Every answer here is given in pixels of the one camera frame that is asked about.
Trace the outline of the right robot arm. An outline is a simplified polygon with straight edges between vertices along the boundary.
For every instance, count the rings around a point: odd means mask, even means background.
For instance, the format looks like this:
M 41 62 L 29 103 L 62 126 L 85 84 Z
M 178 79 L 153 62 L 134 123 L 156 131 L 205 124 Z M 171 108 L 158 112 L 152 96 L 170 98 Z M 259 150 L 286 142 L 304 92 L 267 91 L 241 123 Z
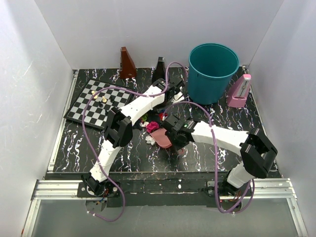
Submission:
M 217 145 L 242 158 L 219 185 L 220 194 L 235 196 L 241 187 L 253 178 L 267 178 L 278 154 L 264 131 L 254 128 L 251 131 L 229 130 L 192 118 L 181 121 L 176 116 L 168 116 L 162 127 L 171 144 L 181 149 L 192 143 Z

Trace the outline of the pink dustpan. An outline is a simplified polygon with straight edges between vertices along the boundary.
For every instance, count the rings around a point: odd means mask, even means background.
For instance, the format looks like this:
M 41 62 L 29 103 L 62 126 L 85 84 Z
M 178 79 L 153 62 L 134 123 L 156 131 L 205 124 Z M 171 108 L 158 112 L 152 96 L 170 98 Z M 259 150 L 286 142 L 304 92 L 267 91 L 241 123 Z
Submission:
M 171 141 L 169 138 L 166 136 L 166 129 L 164 128 L 159 128 L 152 132 L 150 136 L 154 139 L 154 141 L 162 148 L 167 149 L 172 146 Z

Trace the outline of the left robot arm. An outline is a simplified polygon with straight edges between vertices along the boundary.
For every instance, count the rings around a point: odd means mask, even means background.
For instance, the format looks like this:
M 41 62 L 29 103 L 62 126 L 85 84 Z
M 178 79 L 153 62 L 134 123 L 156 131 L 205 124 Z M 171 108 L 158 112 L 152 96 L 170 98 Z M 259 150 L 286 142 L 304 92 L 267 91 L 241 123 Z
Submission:
M 154 107 L 180 98 L 184 87 L 185 83 L 181 79 L 168 84 L 164 79 L 157 79 L 141 96 L 129 104 L 110 109 L 100 154 L 90 172 L 81 177 L 93 197 L 98 198 L 104 194 L 111 166 L 121 148 L 132 140 L 133 125 L 136 121 Z

